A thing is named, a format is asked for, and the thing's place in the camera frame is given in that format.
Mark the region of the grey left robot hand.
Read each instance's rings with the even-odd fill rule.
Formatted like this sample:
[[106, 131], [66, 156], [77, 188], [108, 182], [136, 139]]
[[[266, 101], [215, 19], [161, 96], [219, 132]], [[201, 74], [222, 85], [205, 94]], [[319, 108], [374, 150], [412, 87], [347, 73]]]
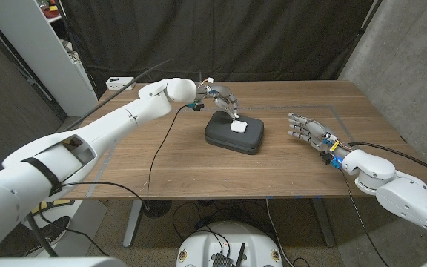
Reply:
[[224, 110], [232, 120], [239, 118], [238, 100], [231, 89], [224, 85], [217, 85], [210, 82], [201, 82], [196, 89], [195, 102], [202, 102], [204, 99], [213, 99], [214, 104]]

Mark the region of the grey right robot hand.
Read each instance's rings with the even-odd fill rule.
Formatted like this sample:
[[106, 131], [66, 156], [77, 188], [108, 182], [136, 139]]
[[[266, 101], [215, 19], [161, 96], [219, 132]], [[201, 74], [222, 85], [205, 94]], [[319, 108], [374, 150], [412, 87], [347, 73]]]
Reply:
[[290, 131], [288, 134], [304, 140], [319, 151], [322, 159], [329, 164], [333, 158], [343, 160], [352, 149], [334, 135], [331, 129], [320, 122], [295, 113], [289, 113]]

